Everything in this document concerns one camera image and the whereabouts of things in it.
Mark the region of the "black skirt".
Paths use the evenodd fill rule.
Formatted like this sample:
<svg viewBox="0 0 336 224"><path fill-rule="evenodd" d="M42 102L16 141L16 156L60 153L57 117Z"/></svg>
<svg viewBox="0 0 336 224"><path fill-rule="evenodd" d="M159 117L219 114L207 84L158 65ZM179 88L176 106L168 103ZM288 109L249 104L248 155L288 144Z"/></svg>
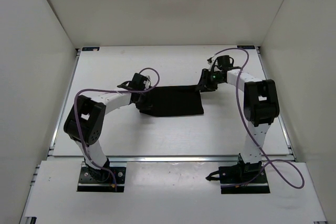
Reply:
<svg viewBox="0 0 336 224"><path fill-rule="evenodd" d="M201 95L195 88L196 85L156 87L145 93L153 94L153 108L140 112L156 117L202 115Z"/></svg>

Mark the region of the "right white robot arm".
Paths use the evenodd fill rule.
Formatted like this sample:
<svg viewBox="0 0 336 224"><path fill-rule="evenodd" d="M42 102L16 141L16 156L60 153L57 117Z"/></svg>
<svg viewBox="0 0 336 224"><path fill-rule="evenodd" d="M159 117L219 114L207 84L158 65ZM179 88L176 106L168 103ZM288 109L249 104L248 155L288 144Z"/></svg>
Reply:
<svg viewBox="0 0 336 224"><path fill-rule="evenodd" d="M261 149L270 126L279 115L279 103L275 82L261 80L234 66L234 59L229 55L211 57L210 67L203 69L197 90L200 92L216 91L219 84L227 83L243 92L243 106L238 103L239 114L247 131L243 151L238 156L236 178L248 182L261 170Z"/></svg>

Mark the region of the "blue label corner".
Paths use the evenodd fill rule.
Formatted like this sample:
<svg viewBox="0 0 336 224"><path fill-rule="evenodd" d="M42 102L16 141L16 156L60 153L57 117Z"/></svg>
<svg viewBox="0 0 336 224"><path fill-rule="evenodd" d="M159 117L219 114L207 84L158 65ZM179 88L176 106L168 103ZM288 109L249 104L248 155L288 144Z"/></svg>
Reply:
<svg viewBox="0 0 336 224"><path fill-rule="evenodd" d="M255 50L255 46L253 45L237 45L237 48L241 48L244 50Z"/></svg>
<svg viewBox="0 0 336 224"><path fill-rule="evenodd" d="M82 47L81 51L99 51L100 47Z"/></svg>

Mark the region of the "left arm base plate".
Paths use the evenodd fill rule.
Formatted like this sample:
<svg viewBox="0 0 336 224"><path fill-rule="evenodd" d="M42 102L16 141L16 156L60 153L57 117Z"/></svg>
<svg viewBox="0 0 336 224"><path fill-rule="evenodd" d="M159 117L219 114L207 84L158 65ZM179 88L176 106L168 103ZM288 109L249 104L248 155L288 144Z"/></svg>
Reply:
<svg viewBox="0 0 336 224"><path fill-rule="evenodd" d="M101 175L94 174L91 167L82 163L77 191L78 192L101 192L101 193L123 193L127 167L126 164L111 163L109 169L113 172L116 185L113 177L105 170Z"/></svg>

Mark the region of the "blue label left corner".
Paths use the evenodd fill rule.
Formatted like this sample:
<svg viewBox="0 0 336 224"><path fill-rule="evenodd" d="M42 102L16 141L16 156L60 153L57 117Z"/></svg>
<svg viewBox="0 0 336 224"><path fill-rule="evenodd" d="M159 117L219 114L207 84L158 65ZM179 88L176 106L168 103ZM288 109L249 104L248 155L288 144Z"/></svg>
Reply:
<svg viewBox="0 0 336 224"><path fill-rule="evenodd" d="M99 51L100 47L82 47L81 51Z"/></svg>

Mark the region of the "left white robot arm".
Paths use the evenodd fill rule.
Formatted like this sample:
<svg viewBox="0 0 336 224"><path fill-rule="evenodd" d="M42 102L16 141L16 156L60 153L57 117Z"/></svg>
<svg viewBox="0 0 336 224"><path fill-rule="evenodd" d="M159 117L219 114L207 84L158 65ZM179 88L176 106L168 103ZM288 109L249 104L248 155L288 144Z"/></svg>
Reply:
<svg viewBox="0 0 336 224"><path fill-rule="evenodd" d="M64 123L64 132L79 146L88 172L97 182L111 180L113 186L117 186L110 161L99 143L104 117L121 107L138 104L154 88L151 78L139 72L116 90L84 89L76 94Z"/></svg>

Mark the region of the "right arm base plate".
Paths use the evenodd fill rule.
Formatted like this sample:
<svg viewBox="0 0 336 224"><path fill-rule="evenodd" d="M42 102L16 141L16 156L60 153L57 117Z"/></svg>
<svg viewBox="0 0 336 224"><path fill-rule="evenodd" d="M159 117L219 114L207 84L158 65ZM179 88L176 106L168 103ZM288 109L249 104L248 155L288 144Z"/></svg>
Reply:
<svg viewBox="0 0 336 224"><path fill-rule="evenodd" d="M220 166L205 179L209 182L219 181L222 195L270 193L266 172L243 173L238 164Z"/></svg>

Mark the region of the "blue label right corner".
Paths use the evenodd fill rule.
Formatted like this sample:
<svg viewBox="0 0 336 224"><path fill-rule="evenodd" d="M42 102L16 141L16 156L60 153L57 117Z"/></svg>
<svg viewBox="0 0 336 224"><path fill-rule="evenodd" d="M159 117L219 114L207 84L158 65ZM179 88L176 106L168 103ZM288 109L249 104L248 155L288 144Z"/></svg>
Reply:
<svg viewBox="0 0 336 224"><path fill-rule="evenodd" d="M244 50L255 50L255 46L253 45L237 45L237 48L241 48Z"/></svg>

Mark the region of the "aluminium rail front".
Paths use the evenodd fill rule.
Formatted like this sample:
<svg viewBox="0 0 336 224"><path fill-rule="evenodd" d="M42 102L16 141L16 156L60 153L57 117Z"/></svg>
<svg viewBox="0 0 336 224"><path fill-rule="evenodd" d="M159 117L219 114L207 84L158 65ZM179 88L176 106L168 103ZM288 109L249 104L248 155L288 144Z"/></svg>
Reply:
<svg viewBox="0 0 336 224"><path fill-rule="evenodd" d="M294 161L295 157L289 155L270 155L270 159L283 159L287 161ZM109 156L111 162L235 162L238 156ZM82 161L82 156L53 156L47 157L48 161Z"/></svg>

